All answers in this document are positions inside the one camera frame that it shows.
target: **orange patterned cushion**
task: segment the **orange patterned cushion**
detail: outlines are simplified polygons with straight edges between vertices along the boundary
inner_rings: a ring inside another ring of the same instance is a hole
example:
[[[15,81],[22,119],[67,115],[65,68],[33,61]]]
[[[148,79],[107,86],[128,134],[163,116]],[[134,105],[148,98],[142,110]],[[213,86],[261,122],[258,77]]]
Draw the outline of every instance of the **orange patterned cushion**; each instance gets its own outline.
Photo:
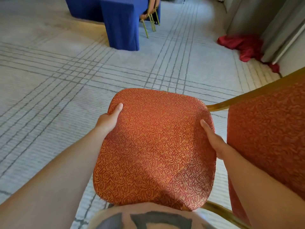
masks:
[[[93,173],[96,193],[116,205],[154,202],[194,210],[213,186],[216,154],[200,119],[214,129],[198,99],[148,89],[125,89],[112,99],[124,108],[105,138]]]
[[[304,81],[231,106],[227,143],[305,200]],[[233,213],[250,223],[230,179],[229,192]]]

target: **chair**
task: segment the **chair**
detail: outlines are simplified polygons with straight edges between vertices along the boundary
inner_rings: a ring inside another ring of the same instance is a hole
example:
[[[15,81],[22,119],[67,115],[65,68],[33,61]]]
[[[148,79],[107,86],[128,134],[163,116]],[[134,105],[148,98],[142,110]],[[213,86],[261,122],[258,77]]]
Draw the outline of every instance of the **chair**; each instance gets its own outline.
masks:
[[[154,24],[154,22],[153,22],[153,17],[152,17],[152,14],[154,13],[154,5],[155,5],[155,2],[156,2],[156,0],[149,0],[147,11],[145,11],[142,15],[140,15],[140,20],[141,20],[141,22],[143,23],[143,26],[144,26],[145,33],[146,33],[146,37],[147,37],[147,38],[148,38],[148,33],[147,33],[147,30],[146,30],[146,26],[145,26],[144,20],[146,20],[147,18],[149,18],[150,23],[151,23],[151,25],[152,25],[152,30],[153,30],[153,31],[156,31],[156,29],[155,29],[155,24]]]
[[[159,17],[158,17],[158,14],[157,14],[157,9],[158,9],[158,7],[159,7],[159,5],[160,5],[160,1],[161,1],[161,0],[156,0],[156,2],[155,2],[155,7],[154,7],[154,13],[155,13],[156,16],[157,16],[158,25],[160,25],[160,22],[159,22]]]
[[[216,157],[198,122],[203,118],[214,128],[209,112],[229,108],[227,143],[305,200],[305,68],[214,105],[175,93],[125,89],[113,98],[108,112],[119,102],[132,111],[123,109],[101,147],[93,174],[101,198],[117,205],[150,201],[181,210],[201,207],[239,228],[251,228],[230,177],[232,211],[207,201]],[[155,153],[147,153],[153,147]],[[169,156],[174,149],[179,152]],[[112,170],[110,177],[107,170]]]

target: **forearm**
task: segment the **forearm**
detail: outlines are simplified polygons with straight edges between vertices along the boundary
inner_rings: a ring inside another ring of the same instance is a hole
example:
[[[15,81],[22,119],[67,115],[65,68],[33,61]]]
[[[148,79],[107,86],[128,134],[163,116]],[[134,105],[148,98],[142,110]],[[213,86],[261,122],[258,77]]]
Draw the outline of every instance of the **forearm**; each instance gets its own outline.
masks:
[[[305,202],[226,146],[223,161],[253,228],[303,228]]]
[[[0,206],[3,228],[69,229],[105,138],[90,131]]]

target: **red cloth on floor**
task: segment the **red cloth on floor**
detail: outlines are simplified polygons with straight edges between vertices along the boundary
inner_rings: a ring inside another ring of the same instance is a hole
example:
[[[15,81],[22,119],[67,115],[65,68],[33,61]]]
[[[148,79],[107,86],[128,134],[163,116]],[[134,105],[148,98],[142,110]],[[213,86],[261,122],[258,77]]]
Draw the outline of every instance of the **red cloth on floor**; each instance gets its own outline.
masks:
[[[217,43],[231,50],[239,50],[239,59],[243,62],[248,62],[251,58],[255,58],[261,62],[261,58],[264,55],[261,52],[261,48],[264,42],[257,36],[248,35],[229,37],[225,35],[219,37],[217,39]],[[280,72],[280,66],[277,63],[272,64],[270,62],[265,62],[264,64],[267,64],[274,73]]]

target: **striped carpet pattern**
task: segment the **striped carpet pattern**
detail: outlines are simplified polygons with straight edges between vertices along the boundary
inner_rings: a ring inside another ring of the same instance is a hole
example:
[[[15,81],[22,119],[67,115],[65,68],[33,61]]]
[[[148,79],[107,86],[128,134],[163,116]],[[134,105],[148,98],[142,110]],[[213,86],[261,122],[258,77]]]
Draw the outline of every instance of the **striped carpet pattern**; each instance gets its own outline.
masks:
[[[124,88],[149,88],[215,104],[279,79],[215,43],[226,12],[215,0],[162,2],[161,25],[140,51],[109,47],[105,26],[72,18],[65,0],[0,0],[0,203],[95,125]],[[212,114],[226,138],[227,111]],[[217,161],[210,200],[231,208]],[[108,203],[88,183],[72,229]],[[207,212],[216,228],[235,228]]]

